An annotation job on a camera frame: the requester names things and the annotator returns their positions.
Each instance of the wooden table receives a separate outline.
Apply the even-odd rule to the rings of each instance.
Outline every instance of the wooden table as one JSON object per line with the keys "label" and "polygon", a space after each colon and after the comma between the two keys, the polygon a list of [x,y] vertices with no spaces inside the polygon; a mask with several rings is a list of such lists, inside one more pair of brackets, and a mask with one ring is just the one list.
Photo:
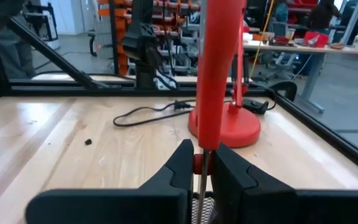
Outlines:
{"label": "wooden table", "polygon": [[[23,223],[27,202],[47,189],[143,184],[183,139],[197,145],[188,117],[133,128],[114,127],[112,119],[173,100],[179,99],[0,98],[0,223]],[[140,111],[121,122],[171,112]],[[236,149],[239,155],[298,189],[358,189],[358,167],[283,108],[277,106],[260,121],[259,142]],[[89,146],[87,139],[93,142]]]}
{"label": "wooden table", "polygon": [[299,95],[299,102],[304,103],[306,106],[310,106],[312,108],[317,109],[319,114],[324,113],[324,108],[319,104],[312,102],[310,100],[311,94],[314,90],[314,86],[316,85],[317,79],[319,77],[320,71],[323,69],[324,57],[326,54],[353,54],[358,55],[358,49],[352,49],[350,47],[345,47],[342,50],[332,49],[329,46],[325,46],[322,48],[315,47],[305,47],[300,45],[295,45],[294,47],[289,46],[279,46],[279,45],[269,45],[261,43],[258,40],[250,40],[248,42],[243,42],[244,50],[252,50],[260,48],[260,50],[271,50],[277,52],[289,52],[291,54],[301,53],[301,54],[313,54],[313,63],[309,77],[305,83],[305,87],[303,88],[303,92]]}

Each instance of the wall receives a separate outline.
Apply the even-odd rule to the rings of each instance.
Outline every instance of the wall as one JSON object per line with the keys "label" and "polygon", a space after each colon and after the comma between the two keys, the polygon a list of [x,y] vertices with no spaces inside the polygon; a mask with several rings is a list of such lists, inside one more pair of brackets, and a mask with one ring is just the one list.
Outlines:
{"label": "wall", "polygon": [[80,0],[40,0],[41,5],[50,2],[56,18],[58,34],[77,35],[85,31]]}

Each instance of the black metal frame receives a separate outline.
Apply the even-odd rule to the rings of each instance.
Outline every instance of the black metal frame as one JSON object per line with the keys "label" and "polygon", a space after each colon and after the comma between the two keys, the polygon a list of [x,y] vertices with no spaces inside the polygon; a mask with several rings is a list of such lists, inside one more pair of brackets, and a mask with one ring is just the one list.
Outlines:
{"label": "black metal frame", "polygon": [[[36,50],[46,56],[51,62],[58,65],[63,72],[71,76],[76,82],[63,81],[35,81],[35,80],[8,80],[4,69],[0,66],[0,97],[1,96],[170,96],[170,97],[194,97],[196,96],[195,83],[181,83],[180,90],[159,91],[141,90],[134,86],[135,82],[96,82],[84,72],[77,70],[61,55],[57,54],[49,46],[43,43],[39,37],[28,31],[14,19],[8,24],[22,39],[26,40]],[[226,95],[231,95],[232,84],[228,83]],[[358,148],[334,133],[331,129],[321,124],[310,115],[295,106],[283,95],[274,94],[263,87],[250,85],[246,96],[269,97],[279,106],[292,114],[296,119],[313,130],[330,145],[343,153],[351,161],[358,165]]]}

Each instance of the concrete floor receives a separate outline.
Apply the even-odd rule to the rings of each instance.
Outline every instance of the concrete floor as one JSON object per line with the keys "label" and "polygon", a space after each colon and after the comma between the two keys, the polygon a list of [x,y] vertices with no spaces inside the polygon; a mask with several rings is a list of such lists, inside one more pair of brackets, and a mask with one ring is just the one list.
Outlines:
{"label": "concrete floor", "polygon": [[[92,57],[88,42],[89,37],[86,35],[62,35],[62,47],[58,52],[80,70],[88,73],[106,72],[110,61]],[[36,51],[34,66],[38,67],[38,72],[58,70]],[[300,93],[305,81],[296,82]],[[324,114],[319,115],[304,105],[298,106],[358,146],[358,57],[328,55],[311,99],[325,107]]]}

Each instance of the mesh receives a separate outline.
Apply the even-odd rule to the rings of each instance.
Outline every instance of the mesh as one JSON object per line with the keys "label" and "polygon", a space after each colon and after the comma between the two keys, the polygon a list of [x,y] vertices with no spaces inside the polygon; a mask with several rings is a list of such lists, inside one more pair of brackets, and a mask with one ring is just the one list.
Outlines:
{"label": "mesh", "polygon": [[[191,210],[191,224],[196,224],[197,211],[198,211],[198,197],[193,197],[193,208]],[[203,212],[201,216],[201,224],[209,224],[215,216],[214,198],[206,195],[204,198]]]}

